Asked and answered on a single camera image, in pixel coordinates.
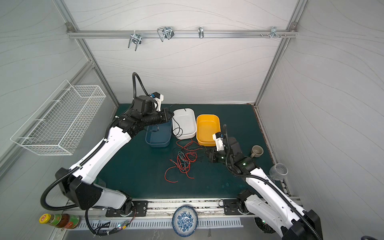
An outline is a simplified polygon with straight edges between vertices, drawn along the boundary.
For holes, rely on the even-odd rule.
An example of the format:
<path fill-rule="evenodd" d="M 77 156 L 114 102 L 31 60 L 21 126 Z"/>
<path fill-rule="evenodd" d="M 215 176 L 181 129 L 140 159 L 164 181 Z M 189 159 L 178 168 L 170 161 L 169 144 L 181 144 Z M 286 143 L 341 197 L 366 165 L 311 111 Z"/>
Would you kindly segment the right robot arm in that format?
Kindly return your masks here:
<path fill-rule="evenodd" d="M 283 240 L 323 239 L 320 217 L 313 210 L 306 211 L 280 190 L 252 158 L 243 154 L 239 142 L 229 137 L 226 126 L 220 132 L 215 131 L 211 138 L 216 151 L 224 153 L 222 162 L 227 170 L 256 191 L 256 194 L 247 190 L 239 194 L 240 213 L 260 218 Z"/>

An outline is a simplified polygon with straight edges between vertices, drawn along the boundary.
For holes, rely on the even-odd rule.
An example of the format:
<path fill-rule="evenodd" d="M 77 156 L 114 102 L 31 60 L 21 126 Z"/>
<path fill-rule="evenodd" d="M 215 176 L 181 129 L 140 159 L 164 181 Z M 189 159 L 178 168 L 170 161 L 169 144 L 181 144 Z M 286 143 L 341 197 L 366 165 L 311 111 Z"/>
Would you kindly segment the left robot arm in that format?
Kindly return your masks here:
<path fill-rule="evenodd" d="M 103 167 L 126 144 L 147 126 L 169 122 L 174 113 L 165 108 L 150 114 L 139 113 L 132 109 L 116 116 L 108 125 L 101 141 L 81 160 L 69 169 L 61 168 L 56 172 L 56 180 L 42 193 L 41 206 L 50 211 L 67 210 L 79 207 L 82 210 L 105 207 L 127 215 L 133 208 L 132 198 L 121 191 L 96 186 L 94 181 Z M 73 205 L 54 207 L 47 203 L 48 193 L 59 186 L 63 195 Z"/>

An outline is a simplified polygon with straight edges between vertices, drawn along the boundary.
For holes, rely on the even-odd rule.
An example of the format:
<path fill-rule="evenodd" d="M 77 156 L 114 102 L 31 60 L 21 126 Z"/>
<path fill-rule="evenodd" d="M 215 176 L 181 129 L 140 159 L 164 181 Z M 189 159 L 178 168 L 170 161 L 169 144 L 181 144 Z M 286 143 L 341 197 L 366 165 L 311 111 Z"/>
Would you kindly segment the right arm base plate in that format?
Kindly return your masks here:
<path fill-rule="evenodd" d="M 245 202 L 240 199 L 223 199 L 219 201 L 219 206 L 224 209 L 226 216 L 249 215 Z"/>

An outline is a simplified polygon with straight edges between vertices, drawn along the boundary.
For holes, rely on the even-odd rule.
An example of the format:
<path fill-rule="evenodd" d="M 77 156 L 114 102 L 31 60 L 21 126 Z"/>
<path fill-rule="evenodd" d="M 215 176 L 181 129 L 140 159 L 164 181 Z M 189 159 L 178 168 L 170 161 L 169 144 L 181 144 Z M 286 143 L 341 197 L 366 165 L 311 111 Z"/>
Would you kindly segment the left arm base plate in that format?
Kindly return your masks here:
<path fill-rule="evenodd" d="M 106 217 L 145 217 L 148 209 L 148 201 L 130 201 L 125 204 L 121 209 L 108 208 Z"/>

